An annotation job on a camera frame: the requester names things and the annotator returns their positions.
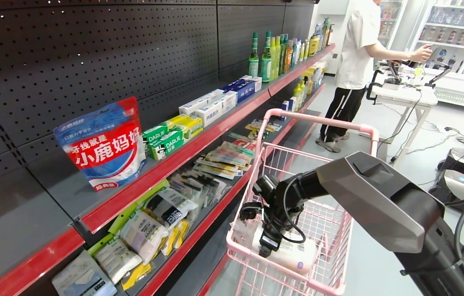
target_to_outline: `pink shopping basket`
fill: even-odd
[[[242,204],[252,201],[263,202],[262,198],[254,195],[252,191],[252,187],[260,173],[279,175],[279,179],[282,180],[299,173],[293,173],[290,169],[292,162],[296,161],[296,159],[299,159],[300,162],[315,162],[316,164],[318,162],[332,161],[332,159],[314,154],[262,142],[263,131],[271,116],[286,116],[296,118],[296,120],[308,120],[367,133],[371,135],[370,153],[373,156],[376,155],[379,135],[378,131],[371,126],[286,112],[281,109],[270,109],[264,116],[258,134],[254,165],[252,167],[254,171],[247,184]],[[300,215],[298,227],[305,232],[307,239],[315,240],[318,247],[316,262],[311,271],[305,275],[298,274],[263,258],[257,252],[242,244],[245,238],[234,230],[235,223],[243,223],[243,221],[239,220],[240,209],[237,211],[232,228],[226,236],[229,249],[228,257],[242,266],[236,296],[316,296],[320,294],[340,296],[343,294],[353,221],[352,217],[337,202],[333,201],[330,204],[325,204],[317,201],[307,201],[305,203],[305,209]],[[256,220],[262,221],[259,214]]]

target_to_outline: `gray floor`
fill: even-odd
[[[333,78],[326,77],[326,80],[328,84],[325,90],[322,92],[322,95],[311,104],[309,109],[323,113],[328,109],[335,87],[333,86]],[[393,106],[391,108],[392,109],[388,109],[384,105],[371,105],[370,101],[364,101],[354,122],[373,125],[380,131],[381,135],[390,136],[399,120],[399,114],[393,109],[401,111],[400,108],[395,108]],[[414,115],[411,117],[410,122],[416,122],[416,117]],[[428,122],[436,124],[438,129],[442,132],[433,131],[433,125],[429,123],[425,124],[424,129],[417,135],[411,147],[412,149],[434,146],[443,142],[449,135],[448,133],[451,133],[450,135],[454,134],[453,132],[445,132],[443,128],[446,126],[454,127],[464,135],[464,109],[462,108],[439,104],[431,110]],[[412,128],[414,128],[414,124],[407,124],[395,141],[390,145],[388,149],[389,158],[395,155],[395,152],[397,152]],[[357,150],[367,150],[367,139],[353,134],[349,140],[342,143],[343,151],[341,154],[328,153],[314,143],[314,136],[317,135],[318,132],[319,127],[316,128],[316,131],[303,147],[304,151],[325,157],[337,158]],[[430,148],[407,155],[397,169],[417,184],[429,182],[435,177],[435,167],[437,163],[445,157],[450,148],[457,146],[463,146],[463,144],[457,142],[456,138],[452,136],[436,148]],[[294,163],[291,170],[292,172],[305,171],[315,165],[316,164],[310,162],[305,163],[298,161]],[[422,185],[424,189],[428,189],[430,186],[431,184]],[[452,229],[454,229],[458,217],[458,212],[447,210],[445,220]],[[464,228],[461,241],[464,244]],[[420,292],[410,278],[400,275],[399,270],[401,269],[402,266],[397,262],[396,257],[383,249],[357,223],[355,223],[350,245],[348,270],[345,278],[346,290],[344,295],[420,295]],[[221,277],[215,282],[215,285],[208,294],[211,296],[235,295],[240,272],[240,266],[229,261]],[[264,287],[262,294],[275,296],[279,293],[275,293],[274,290],[269,287]],[[241,289],[240,295],[260,295],[260,292],[254,291],[252,293],[251,288],[243,288]]]

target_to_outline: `man's arm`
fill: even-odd
[[[377,58],[379,60],[413,60],[414,62],[425,62],[431,56],[430,44],[426,44],[414,52],[397,52],[384,48],[384,46],[378,42],[373,45],[365,46],[367,54],[371,58]]]

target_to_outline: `green bottle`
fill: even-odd
[[[252,53],[248,58],[248,75],[257,77],[259,73],[259,57],[258,57],[258,34],[254,32],[252,37]]]
[[[285,73],[285,57],[286,57],[286,34],[281,34],[281,52],[279,53],[279,70],[278,74]]]
[[[272,69],[270,56],[270,31],[266,32],[265,50],[261,57],[261,77],[263,82],[270,82],[270,70]]]

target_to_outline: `man's hand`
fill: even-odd
[[[431,44],[426,44],[416,51],[411,53],[409,60],[414,62],[427,62],[427,59],[431,56],[433,51],[430,49]]]

